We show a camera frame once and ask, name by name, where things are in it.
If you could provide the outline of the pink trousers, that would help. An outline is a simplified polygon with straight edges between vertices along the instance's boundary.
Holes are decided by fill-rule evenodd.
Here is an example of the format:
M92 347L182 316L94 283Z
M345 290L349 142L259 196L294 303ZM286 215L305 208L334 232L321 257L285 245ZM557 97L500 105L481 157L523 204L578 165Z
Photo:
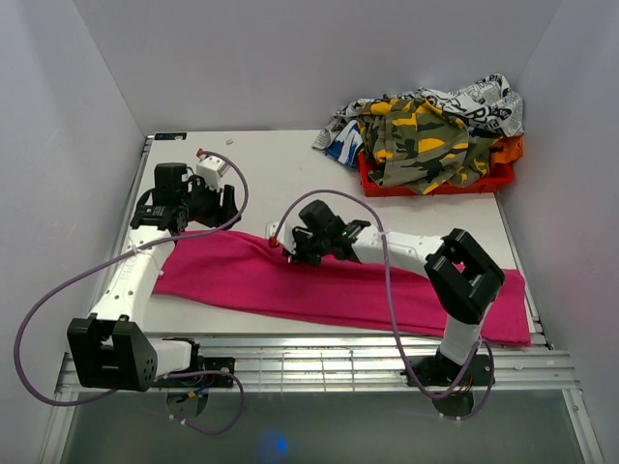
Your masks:
M318 267L290 264L263 238L222 231L181 241L165 261L154 294L263 316L388 331L386 293L393 293L398 329L440 336L447 314L430 283L381 264L328 256Z

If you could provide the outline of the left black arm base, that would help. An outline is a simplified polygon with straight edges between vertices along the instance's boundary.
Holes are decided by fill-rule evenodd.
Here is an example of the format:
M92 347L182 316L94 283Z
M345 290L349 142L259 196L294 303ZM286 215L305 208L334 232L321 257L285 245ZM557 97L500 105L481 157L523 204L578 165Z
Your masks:
M232 357L197 355L187 369L162 377L158 384L164 388L191 391L230 388L234 385L230 374L235 373L235 363L236 360Z

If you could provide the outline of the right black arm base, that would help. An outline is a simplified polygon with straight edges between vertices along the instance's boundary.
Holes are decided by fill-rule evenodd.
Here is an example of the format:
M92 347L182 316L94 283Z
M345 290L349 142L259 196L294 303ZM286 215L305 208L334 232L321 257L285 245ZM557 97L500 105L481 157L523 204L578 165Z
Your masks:
M438 355L414 356L409 357L408 361L424 387L449 387L461 370L460 365ZM466 367L458 385L486 387L492 382L489 356L476 354Z

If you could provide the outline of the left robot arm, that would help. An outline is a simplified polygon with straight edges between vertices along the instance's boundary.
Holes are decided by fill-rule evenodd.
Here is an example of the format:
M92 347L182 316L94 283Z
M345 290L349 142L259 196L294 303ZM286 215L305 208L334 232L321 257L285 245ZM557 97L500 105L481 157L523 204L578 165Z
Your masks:
M127 258L87 317L74 318L68 327L81 386L145 392L169 373L188 387L203 379L205 363L193 342L149 337L142 326L163 265L188 225L227 229L238 221L235 189L221 181L227 168L211 153L195 168L182 162L155 167L153 187L135 205Z

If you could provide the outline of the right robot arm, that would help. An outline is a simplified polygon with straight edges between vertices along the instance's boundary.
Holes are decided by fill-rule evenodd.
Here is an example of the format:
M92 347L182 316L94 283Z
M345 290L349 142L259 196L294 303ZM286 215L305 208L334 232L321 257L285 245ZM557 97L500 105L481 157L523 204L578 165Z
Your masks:
M437 349L439 377L458 384L472 371L469 359L479 346L486 315L505 283L505 273L465 230L445 236L386 232L378 223L344 222L322 200L299 213L303 223L272 227L293 263L318 266L322 258L394 266L426 279L448 314Z

